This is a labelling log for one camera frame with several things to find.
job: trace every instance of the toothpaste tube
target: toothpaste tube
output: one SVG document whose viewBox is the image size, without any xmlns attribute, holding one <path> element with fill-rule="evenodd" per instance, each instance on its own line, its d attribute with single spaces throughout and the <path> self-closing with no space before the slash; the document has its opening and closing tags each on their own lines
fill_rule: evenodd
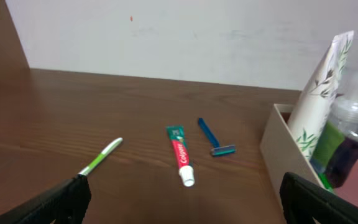
<svg viewBox="0 0 358 224">
<path fill-rule="evenodd" d="M 338 34 L 316 67 L 287 122 L 303 156 L 310 160 L 335 100 L 353 31 Z"/>
<path fill-rule="evenodd" d="M 171 139 L 173 150 L 178 161 L 179 175 L 183 185 L 191 187 L 195 183 L 193 168 L 189 165 L 189 155 L 186 150 L 185 132 L 183 126 L 168 126 L 167 133 Z"/>
</svg>

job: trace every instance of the bottle cap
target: bottle cap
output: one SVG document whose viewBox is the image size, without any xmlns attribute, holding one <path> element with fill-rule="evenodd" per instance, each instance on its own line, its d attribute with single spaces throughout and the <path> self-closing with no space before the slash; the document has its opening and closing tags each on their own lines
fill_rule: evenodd
<svg viewBox="0 0 358 224">
<path fill-rule="evenodd" d="M 334 101 L 331 111 L 339 119 L 358 123 L 358 71 L 349 75 L 345 94 Z"/>
<path fill-rule="evenodd" d="M 194 174 L 193 168 L 191 166 L 184 166 L 179 169 L 179 175 L 183 181 L 183 185 L 186 187 L 191 187 L 194 185 Z"/>
</svg>

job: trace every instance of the plastic bottle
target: plastic bottle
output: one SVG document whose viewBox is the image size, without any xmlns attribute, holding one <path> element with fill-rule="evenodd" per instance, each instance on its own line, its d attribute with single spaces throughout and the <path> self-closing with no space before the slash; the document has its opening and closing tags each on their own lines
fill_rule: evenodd
<svg viewBox="0 0 358 224">
<path fill-rule="evenodd" d="M 336 188 L 342 186 L 357 160 L 358 73 L 352 75 L 345 94 L 335 99 L 310 162 Z"/>
</svg>

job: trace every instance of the green toothbrush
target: green toothbrush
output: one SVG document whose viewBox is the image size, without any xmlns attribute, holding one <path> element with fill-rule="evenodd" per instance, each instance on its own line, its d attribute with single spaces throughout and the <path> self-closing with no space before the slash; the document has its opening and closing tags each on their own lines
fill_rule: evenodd
<svg viewBox="0 0 358 224">
<path fill-rule="evenodd" d="M 96 159 L 94 159 L 88 166 L 86 166 L 81 172 L 78 174 L 87 176 L 92 170 L 103 161 L 104 158 L 106 158 L 115 148 L 117 148 L 118 145 L 122 143 L 122 138 L 117 138 L 113 142 L 111 142 L 108 146 L 106 146 L 102 152 L 97 156 Z"/>
</svg>

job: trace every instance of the white tube with leaf pattern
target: white tube with leaf pattern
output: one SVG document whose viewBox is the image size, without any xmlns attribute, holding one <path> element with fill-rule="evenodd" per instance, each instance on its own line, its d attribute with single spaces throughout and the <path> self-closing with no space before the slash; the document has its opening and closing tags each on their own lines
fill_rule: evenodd
<svg viewBox="0 0 358 224">
<path fill-rule="evenodd" d="M 310 160 L 335 100 L 354 31 L 336 35 L 316 67 L 288 120 L 302 154 Z"/>
</svg>

